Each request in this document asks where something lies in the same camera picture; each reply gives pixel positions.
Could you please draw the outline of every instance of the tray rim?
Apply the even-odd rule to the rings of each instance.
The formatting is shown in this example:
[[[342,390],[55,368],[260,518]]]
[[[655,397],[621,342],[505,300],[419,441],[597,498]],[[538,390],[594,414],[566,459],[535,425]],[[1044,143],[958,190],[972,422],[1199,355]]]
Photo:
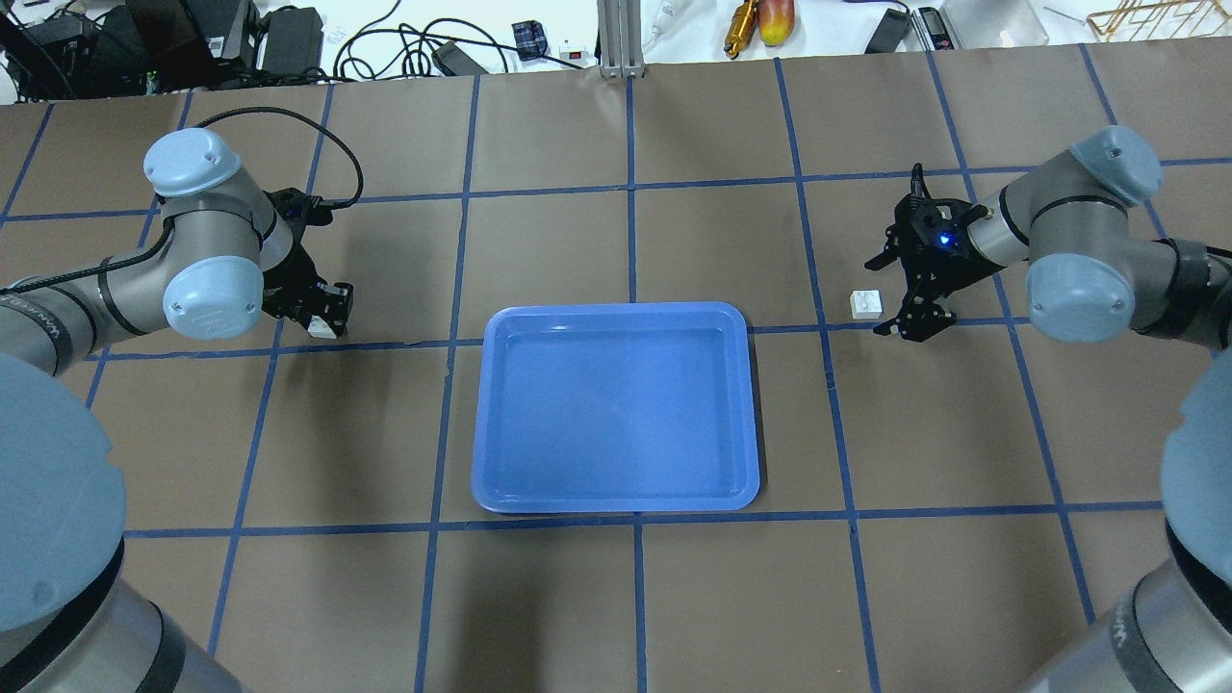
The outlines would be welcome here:
[[[732,496],[679,496],[671,498],[552,498],[531,502],[504,501],[488,492],[480,483],[482,471],[487,469],[487,438],[490,422],[492,377],[494,356],[498,353],[498,329],[515,317],[549,316],[623,316],[623,314],[671,314],[711,312],[731,321],[732,327],[719,327],[723,334],[723,353],[734,349],[737,358],[734,369],[724,386],[737,383],[734,425],[743,429],[744,445],[733,446],[733,459],[738,466],[748,471],[749,482]],[[478,407],[476,409],[474,449],[471,459],[471,496],[485,511],[500,514],[562,514],[562,513],[612,513],[612,512],[731,512],[744,508],[756,497],[761,487],[761,460],[756,433],[756,409],[753,401],[753,366],[749,353],[748,323],[736,306],[722,301],[687,301],[662,303],[590,303],[562,306],[514,306],[504,308],[488,321],[483,339],[483,361],[479,372]]]

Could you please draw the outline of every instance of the black cable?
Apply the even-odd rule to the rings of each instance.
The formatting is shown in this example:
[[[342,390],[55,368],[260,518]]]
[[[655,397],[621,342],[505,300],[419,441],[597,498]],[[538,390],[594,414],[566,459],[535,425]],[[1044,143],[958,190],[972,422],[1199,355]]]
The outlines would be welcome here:
[[[149,59],[148,54],[138,53],[132,44],[127,44],[123,41],[121,41],[120,37],[117,37],[116,35],[107,32],[106,27],[103,26],[103,22],[107,21],[107,15],[115,12],[118,7],[112,7],[111,10],[107,10],[107,12],[100,16],[99,20],[91,20],[90,17],[83,15],[81,12],[69,11],[68,10],[69,5],[73,5],[73,2],[69,2],[68,5],[60,7],[59,10],[55,10],[47,18],[51,20],[60,16],[78,17],[81,21],[92,23],[99,30],[99,36],[105,36],[110,38],[116,46],[118,46],[121,49],[124,51],[124,53],[128,53],[131,57],[137,58],[139,60]]]
[[[76,281],[79,279],[85,279],[87,276],[97,276],[103,273],[131,268],[138,263],[144,263],[145,260],[149,260],[154,255],[158,255],[163,250],[163,247],[166,245],[166,242],[170,238],[171,238],[171,226],[168,226],[166,228],[163,229],[163,236],[159,236],[158,240],[154,242],[154,245],[150,245],[149,249],[142,253],[140,255],[133,255],[132,258],[128,258],[127,260],[120,260],[118,263],[107,263],[105,265],[99,265],[96,268],[87,268],[84,270],[76,270],[55,276],[37,279],[28,284],[21,281],[16,286],[0,289],[0,295],[26,293],[27,291],[34,291],[37,289],[47,289],[48,286],[54,286],[57,284],[67,284],[69,281]]]
[[[355,63],[366,65],[368,68],[368,74],[373,74],[372,65],[368,64],[366,60],[362,60],[361,58],[350,57],[350,49],[354,47],[355,42],[357,42],[359,39],[365,38],[367,36],[375,36],[375,35],[378,35],[378,33],[399,33],[399,35],[404,35],[404,33],[409,32],[409,33],[413,33],[414,36],[424,38],[424,39],[453,41],[453,42],[457,42],[457,43],[467,43],[467,44],[472,44],[472,46],[487,46],[487,47],[490,47],[490,48],[499,48],[500,51],[509,51],[509,52],[513,52],[513,53],[517,52],[517,48],[515,48],[513,46],[505,46],[503,43],[493,43],[493,42],[485,42],[485,41],[474,41],[474,39],[469,39],[469,38],[460,38],[460,37],[456,37],[456,36],[445,36],[445,35],[439,35],[439,33],[428,33],[428,32],[419,32],[418,30],[415,30],[415,31],[410,31],[410,30],[414,30],[414,27],[407,27],[407,28],[403,28],[403,27],[399,27],[399,28],[372,28],[372,30],[367,30],[367,31],[356,33],[351,38],[346,39],[346,42],[342,43],[342,47],[339,49],[339,57],[340,58],[344,54],[344,52],[347,53],[349,57],[345,58],[345,59],[340,59],[338,63],[335,63],[334,75],[335,76],[346,76],[346,74],[345,74],[346,65],[355,64]],[[399,55],[394,58],[394,62],[397,62],[397,59],[402,58],[403,55],[404,55],[404,53],[399,53]],[[557,63],[559,65],[564,65],[567,68],[578,69],[578,70],[583,69],[582,65],[577,65],[577,64],[569,63],[567,60],[561,60],[561,59],[554,58],[552,55],[542,54],[542,55],[540,55],[540,58],[542,58],[545,60],[548,60],[548,62],[552,62],[552,63]],[[386,70],[379,70],[379,72],[376,72],[375,74],[379,75],[383,72],[386,72]],[[405,76],[425,76],[425,75],[405,75]]]
[[[907,2],[903,2],[902,0],[843,0],[843,1],[844,2],[853,2],[853,4],[856,4],[856,5],[864,4],[864,2],[892,2],[892,4],[898,5],[899,7],[902,7],[903,11],[907,12],[907,15],[912,14],[912,9],[907,5]]]
[[[18,17],[16,12],[14,12],[10,9],[7,15],[12,17],[12,20],[17,23],[17,28],[21,30],[23,35],[26,35],[26,39],[30,41],[30,43],[33,44],[34,48],[38,48],[38,52],[42,53],[44,58],[47,58],[47,62],[51,63],[53,68],[55,68],[55,74],[58,74],[60,79],[64,81],[64,89],[68,90],[69,99],[76,99],[76,90],[73,89],[73,83],[69,81],[69,76],[64,74],[64,68],[62,68],[58,62],[52,59],[52,55],[47,52],[47,48],[43,48],[42,44],[37,43],[33,38],[30,37],[30,27],[26,26],[26,22],[21,21],[21,17]],[[9,53],[9,59],[10,60],[14,59],[12,53]],[[33,76],[34,73],[30,72],[30,69],[26,68],[26,65],[22,65],[20,60],[17,62],[17,64],[21,65],[21,69],[26,70],[27,74]]]
[[[496,54],[500,55],[500,65],[504,68],[505,74],[509,74],[509,60],[505,59],[505,52],[499,48],[500,43],[496,42],[496,37],[492,36],[487,31],[479,28],[478,26],[476,26],[476,25],[473,25],[473,23],[471,23],[471,22],[468,22],[466,20],[458,20],[458,18],[453,18],[453,17],[441,17],[439,20],[432,20],[432,21],[428,22],[424,26],[423,36],[430,35],[432,32],[432,27],[436,26],[436,25],[440,25],[440,23],[462,25],[462,26],[466,26],[466,27],[471,27],[474,31],[478,31],[479,33],[482,33],[483,37],[488,39],[489,44],[493,48],[496,49]]]
[[[218,121],[222,121],[222,120],[225,120],[225,118],[232,118],[232,117],[235,117],[235,116],[243,116],[243,115],[248,115],[248,113],[276,113],[276,115],[280,115],[280,116],[287,116],[287,117],[294,118],[294,120],[297,120],[297,121],[299,121],[299,122],[302,122],[302,123],[312,127],[317,132],[324,134],[334,144],[338,144],[338,148],[341,149],[344,154],[346,154],[346,157],[351,160],[351,165],[355,166],[355,194],[351,195],[351,197],[347,199],[347,200],[329,201],[329,202],[325,203],[325,207],[330,208],[330,210],[345,210],[345,208],[350,207],[351,205],[359,202],[360,196],[363,194],[363,169],[360,168],[360,159],[356,158],[355,152],[351,152],[351,148],[347,147],[345,142],[342,142],[341,139],[339,139],[336,134],[334,134],[333,132],[330,132],[325,126],[318,123],[317,121],[314,121],[314,120],[312,120],[312,118],[309,118],[307,116],[302,116],[302,115],[299,115],[299,113],[297,113],[294,111],[287,110],[287,109],[278,109],[276,106],[248,106],[248,107],[244,107],[244,109],[234,109],[234,110],[230,110],[230,111],[223,111],[222,113],[218,113],[216,116],[209,116],[208,118],[198,122],[197,125],[195,125],[192,127],[208,127],[208,126],[214,125]]]
[[[346,51],[346,57],[347,57],[347,58],[351,58],[351,52],[350,52],[350,46],[351,46],[352,43],[355,43],[355,38],[356,38],[356,37],[359,37],[359,36],[360,36],[361,33],[363,33],[365,31],[368,31],[370,28],[372,28],[372,27],[377,26],[378,23],[381,23],[381,22],[383,22],[383,21],[388,20],[389,17],[392,17],[392,16],[393,16],[393,14],[398,11],[398,7],[399,7],[400,5],[402,5],[402,0],[394,0],[394,2],[393,2],[393,6],[391,6],[391,7],[389,7],[389,11],[388,11],[388,12],[386,12],[386,14],[381,15],[381,17],[379,17],[379,18],[376,18],[376,20],[372,20],[371,22],[368,22],[368,23],[363,25],[362,27],[360,27],[360,31],[355,32],[355,36],[352,36],[351,38],[346,39],[346,41],[345,41],[345,42],[344,42],[344,43],[342,43],[342,44],[341,44],[341,46],[340,46],[340,47],[338,48],[338,54],[336,54],[336,55],[334,55],[334,74],[335,74],[335,75],[339,75],[339,76],[342,76],[342,73],[341,73],[341,72],[339,72],[339,63],[340,63],[340,60],[342,59],[342,52],[344,52],[344,51]]]

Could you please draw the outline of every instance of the gold object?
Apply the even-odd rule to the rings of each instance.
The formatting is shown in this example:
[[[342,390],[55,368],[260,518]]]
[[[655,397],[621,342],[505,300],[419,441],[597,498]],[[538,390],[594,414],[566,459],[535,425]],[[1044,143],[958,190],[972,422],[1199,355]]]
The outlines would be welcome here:
[[[732,15],[732,28],[727,30],[727,38],[723,41],[723,52],[728,58],[736,59],[749,46],[753,39],[753,27],[758,23],[758,0],[744,0],[744,4],[736,9]]]
[[[1222,0],[1121,0],[1115,10],[1089,15],[1087,23],[1105,42],[1232,33],[1232,16]]]

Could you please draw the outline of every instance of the blue plastic tray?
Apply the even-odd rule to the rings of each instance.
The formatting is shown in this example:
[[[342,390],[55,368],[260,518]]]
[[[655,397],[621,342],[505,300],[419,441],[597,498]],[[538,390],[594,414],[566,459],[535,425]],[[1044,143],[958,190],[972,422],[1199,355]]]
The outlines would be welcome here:
[[[484,508],[734,511],[759,472],[734,307],[508,308],[488,323],[471,475]]]

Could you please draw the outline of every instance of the light blue joint cap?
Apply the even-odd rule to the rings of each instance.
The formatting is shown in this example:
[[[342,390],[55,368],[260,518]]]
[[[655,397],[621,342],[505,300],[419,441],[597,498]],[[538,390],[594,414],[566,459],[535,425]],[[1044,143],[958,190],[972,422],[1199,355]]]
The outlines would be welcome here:
[[[1060,342],[1104,342],[1130,327],[1133,287],[1088,255],[1055,253],[1026,270],[1031,324]]]
[[[1142,136],[1114,125],[1069,146],[1069,153],[1122,202],[1136,207],[1154,197],[1163,185],[1159,157]]]
[[[239,154],[218,134],[200,127],[170,132],[145,153],[145,178],[164,197],[195,195],[239,170]]]
[[[1185,423],[1163,449],[1163,509],[1177,539],[1232,584],[1232,351],[1180,406]]]
[[[124,533],[111,441],[67,387],[0,354],[0,631],[76,597]]]
[[[230,339],[261,319],[261,268],[248,258],[218,255],[175,275],[163,292],[163,313],[172,329],[193,339]]]

